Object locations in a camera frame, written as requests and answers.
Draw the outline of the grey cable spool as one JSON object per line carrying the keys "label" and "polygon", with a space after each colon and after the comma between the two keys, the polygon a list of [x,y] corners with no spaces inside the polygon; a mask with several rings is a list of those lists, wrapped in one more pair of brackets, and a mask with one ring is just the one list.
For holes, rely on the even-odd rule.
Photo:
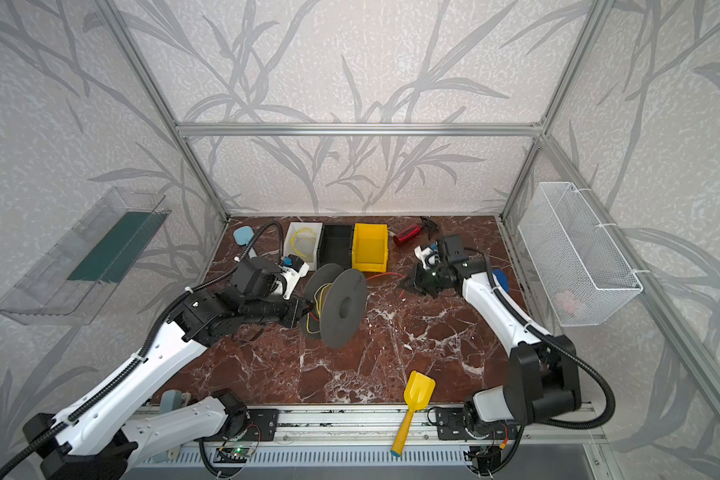
{"label": "grey cable spool", "polygon": [[367,279],[356,269],[328,264],[314,273],[303,296],[312,301],[313,309],[299,322],[301,333],[338,349],[353,337],[364,319]]}

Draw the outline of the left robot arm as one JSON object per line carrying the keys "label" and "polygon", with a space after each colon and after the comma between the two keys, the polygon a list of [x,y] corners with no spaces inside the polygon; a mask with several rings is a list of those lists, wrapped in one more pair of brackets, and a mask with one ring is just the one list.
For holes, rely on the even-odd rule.
{"label": "left robot arm", "polygon": [[307,314],[307,300],[295,294],[309,267],[299,256],[280,253],[271,261],[252,257],[249,241],[240,260],[221,275],[225,289],[204,283],[188,287],[156,318],[131,357],[96,388],[55,415],[28,421],[27,446],[0,468],[0,479],[32,454],[47,479],[119,479],[134,466],[185,442],[236,435],[246,409],[223,389],[149,423],[132,414],[175,373],[243,324],[293,327]]}

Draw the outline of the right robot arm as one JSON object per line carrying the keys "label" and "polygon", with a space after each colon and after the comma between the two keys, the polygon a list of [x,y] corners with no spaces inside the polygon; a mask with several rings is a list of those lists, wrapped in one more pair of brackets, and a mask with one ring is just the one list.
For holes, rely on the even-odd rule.
{"label": "right robot arm", "polygon": [[[612,419],[616,399],[607,380],[577,355],[567,336],[552,335],[519,307],[500,285],[486,254],[464,246],[460,236],[449,235],[417,247],[414,255],[417,264],[400,287],[432,298],[454,290],[480,314],[508,357],[504,384],[474,393],[464,403],[470,435],[485,437],[500,422],[590,430]],[[562,420],[561,415],[583,403],[581,372],[603,392],[603,412],[590,420]]]}

